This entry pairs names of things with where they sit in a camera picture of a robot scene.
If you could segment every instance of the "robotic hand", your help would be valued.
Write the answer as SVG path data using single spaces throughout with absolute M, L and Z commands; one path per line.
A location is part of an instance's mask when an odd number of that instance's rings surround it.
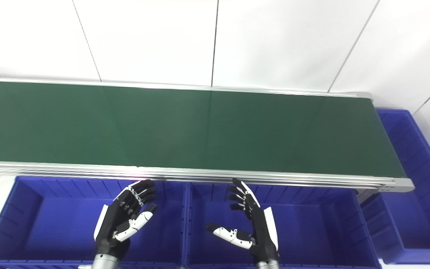
M 241 180 L 233 179 L 235 186 L 228 186 L 233 192 L 228 198 L 238 203 L 231 204 L 232 210 L 244 211 L 251 221 L 253 234 L 215 223 L 208 223 L 206 229 L 214 235 L 245 249 L 249 249 L 257 269 L 279 269 L 278 236 L 271 207 L 261 210 L 260 204 L 250 188 Z
M 94 230 L 97 254 L 92 269 L 116 269 L 125 256 L 133 234 L 150 220 L 157 209 L 154 182 L 145 179 L 124 188 L 111 205 L 104 205 Z

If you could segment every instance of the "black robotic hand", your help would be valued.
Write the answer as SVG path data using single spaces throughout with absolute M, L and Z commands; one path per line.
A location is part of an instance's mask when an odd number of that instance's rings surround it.
M 149 203 L 155 199 L 154 182 L 145 179 L 130 184 L 114 199 L 111 205 L 104 205 L 94 230 L 96 259 L 93 269 L 115 268 L 128 251 L 130 239 L 150 220 L 157 205 Z
M 246 217 L 251 220 L 253 234 L 215 223 L 208 223 L 206 229 L 238 247 L 249 249 L 256 268 L 278 269 L 278 236 L 271 207 L 262 210 L 255 195 L 244 182 L 233 179 L 233 183 L 235 186 L 228 186 L 233 192 L 228 198 L 238 203 L 231 204 L 230 208 L 244 211 Z

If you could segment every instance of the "blue plastic bin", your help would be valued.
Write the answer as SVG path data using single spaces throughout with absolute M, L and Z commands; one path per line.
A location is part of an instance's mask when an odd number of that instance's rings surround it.
M 250 187 L 263 207 L 273 209 L 283 268 L 380 268 L 352 189 Z M 185 267 L 253 269 L 249 251 L 205 231 L 208 222 L 253 231 L 226 196 L 226 184 L 191 185 Z
M 430 264 L 430 147 L 409 111 L 378 113 L 416 189 L 378 194 L 363 203 L 371 237 L 385 263 Z
M 128 180 L 18 177 L 0 214 L 0 269 L 69 269 L 92 264 L 103 204 Z M 121 268 L 181 266 L 187 183 L 156 182 L 158 211 L 131 238 Z

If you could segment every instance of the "green belt surface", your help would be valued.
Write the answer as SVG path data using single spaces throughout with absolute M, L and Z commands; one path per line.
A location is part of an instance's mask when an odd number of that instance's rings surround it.
M 18 82 L 0 161 L 406 177 L 367 98 Z

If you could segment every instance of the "aluminum frame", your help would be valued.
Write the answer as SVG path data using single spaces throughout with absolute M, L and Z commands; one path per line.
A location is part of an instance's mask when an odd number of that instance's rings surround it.
M 397 177 L 55 163 L 0 162 L 0 175 L 128 180 L 150 178 L 211 183 L 229 183 L 233 177 L 237 177 L 249 184 L 375 189 L 389 192 L 414 189 L 410 179 Z

